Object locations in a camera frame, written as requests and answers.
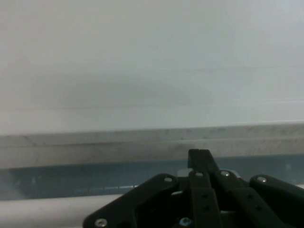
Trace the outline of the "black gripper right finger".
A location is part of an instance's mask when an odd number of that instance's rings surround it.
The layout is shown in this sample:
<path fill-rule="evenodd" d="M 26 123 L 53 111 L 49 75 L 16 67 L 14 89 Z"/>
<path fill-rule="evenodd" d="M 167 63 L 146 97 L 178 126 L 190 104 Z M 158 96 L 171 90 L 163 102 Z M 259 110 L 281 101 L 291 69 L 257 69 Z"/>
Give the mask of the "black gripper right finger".
<path fill-rule="evenodd" d="M 199 150 L 200 228 L 302 228 L 304 190 L 267 175 L 249 182 Z"/>

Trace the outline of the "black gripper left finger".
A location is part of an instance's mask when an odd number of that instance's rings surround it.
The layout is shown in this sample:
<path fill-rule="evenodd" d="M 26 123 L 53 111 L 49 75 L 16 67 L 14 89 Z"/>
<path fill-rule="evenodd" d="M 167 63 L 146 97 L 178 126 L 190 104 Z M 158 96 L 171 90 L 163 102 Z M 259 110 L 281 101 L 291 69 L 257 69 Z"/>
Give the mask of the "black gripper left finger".
<path fill-rule="evenodd" d="M 210 151 L 188 152 L 185 177 L 159 174 L 87 216 L 85 228 L 219 228 L 221 215 L 211 176 Z"/>

